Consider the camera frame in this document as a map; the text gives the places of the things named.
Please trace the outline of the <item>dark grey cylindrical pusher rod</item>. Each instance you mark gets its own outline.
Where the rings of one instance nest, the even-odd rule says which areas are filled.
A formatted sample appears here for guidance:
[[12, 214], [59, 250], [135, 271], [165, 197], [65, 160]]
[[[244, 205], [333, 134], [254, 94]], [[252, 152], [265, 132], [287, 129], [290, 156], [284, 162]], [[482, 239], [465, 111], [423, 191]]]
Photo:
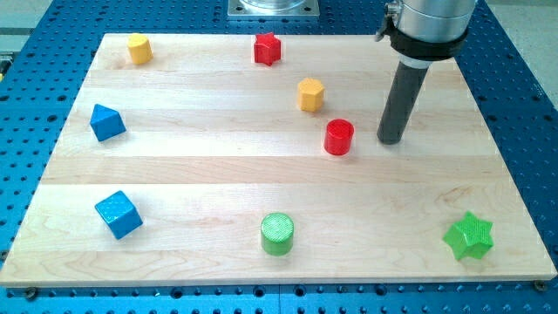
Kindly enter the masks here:
[[398, 63], [377, 131], [383, 144], [401, 141], [427, 71]]

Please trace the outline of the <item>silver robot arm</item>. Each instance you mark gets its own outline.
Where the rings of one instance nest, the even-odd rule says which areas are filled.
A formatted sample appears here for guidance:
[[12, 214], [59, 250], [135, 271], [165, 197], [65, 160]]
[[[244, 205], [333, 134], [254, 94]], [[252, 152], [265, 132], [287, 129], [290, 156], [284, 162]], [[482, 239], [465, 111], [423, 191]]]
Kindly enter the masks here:
[[387, 36], [399, 61], [377, 131], [380, 142], [401, 141], [429, 67], [460, 52], [475, 5], [475, 0], [396, 0], [384, 6], [376, 40]]

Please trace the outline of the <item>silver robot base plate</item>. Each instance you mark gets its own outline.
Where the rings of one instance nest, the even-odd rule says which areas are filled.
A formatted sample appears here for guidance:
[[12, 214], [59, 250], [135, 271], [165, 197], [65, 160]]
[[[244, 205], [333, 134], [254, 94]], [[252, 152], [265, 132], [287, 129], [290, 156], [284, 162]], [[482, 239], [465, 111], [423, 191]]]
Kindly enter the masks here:
[[228, 0], [229, 17], [319, 17], [317, 0]]

